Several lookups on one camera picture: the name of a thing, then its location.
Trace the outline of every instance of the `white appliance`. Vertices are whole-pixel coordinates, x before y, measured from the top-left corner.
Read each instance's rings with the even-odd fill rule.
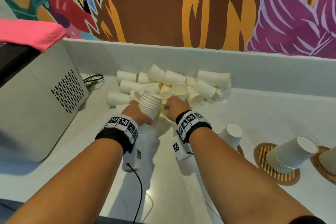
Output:
[[[0,45],[0,159],[42,161],[88,90],[63,40],[43,54],[27,46]]]

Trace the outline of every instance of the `woven coaster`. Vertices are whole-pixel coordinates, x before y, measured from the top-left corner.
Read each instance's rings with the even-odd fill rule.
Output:
[[[237,152],[239,152],[245,158],[243,149],[241,148],[240,144],[237,147]]]
[[[254,160],[257,163],[259,169],[269,174],[277,184],[284,186],[291,186],[296,184],[300,179],[300,169],[295,169],[287,174],[281,174],[274,169],[266,161],[266,154],[276,147],[276,144],[261,143],[254,149]]]
[[[328,181],[336,185],[336,175],[332,174],[331,172],[327,171],[322,165],[319,160],[319,156],[330,150],[330,148],[325,147],[325,146],[319,146],[318,147],[318,152],[310,158],[311,163],[313,166],[316,168],[316,170],[322,175],[324,178],[326,178]]]

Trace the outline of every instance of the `ventilation holes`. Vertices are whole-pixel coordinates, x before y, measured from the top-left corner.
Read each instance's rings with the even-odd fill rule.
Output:
[[[72,70],[71,73],[68,73],[62,79],[62,81],[55,85],[51,92],[68,114],[73,112],[84,96],[84,90],[80,86],[78,79]]]

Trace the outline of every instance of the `pink cloth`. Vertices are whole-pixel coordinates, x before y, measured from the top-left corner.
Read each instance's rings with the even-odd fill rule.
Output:
[[[57,23],[0,19],[0,42],[29,45],[44,53],[66,35]]]

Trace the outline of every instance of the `forearm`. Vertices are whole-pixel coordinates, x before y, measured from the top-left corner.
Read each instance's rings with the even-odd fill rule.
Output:
[[[311,214],[209,128],[195,130],[189,141],[205,188],[225,223],[283,224]]]
[[[98,139],[37,191],[7,224],[94,223],[123,157],[121,145]]]

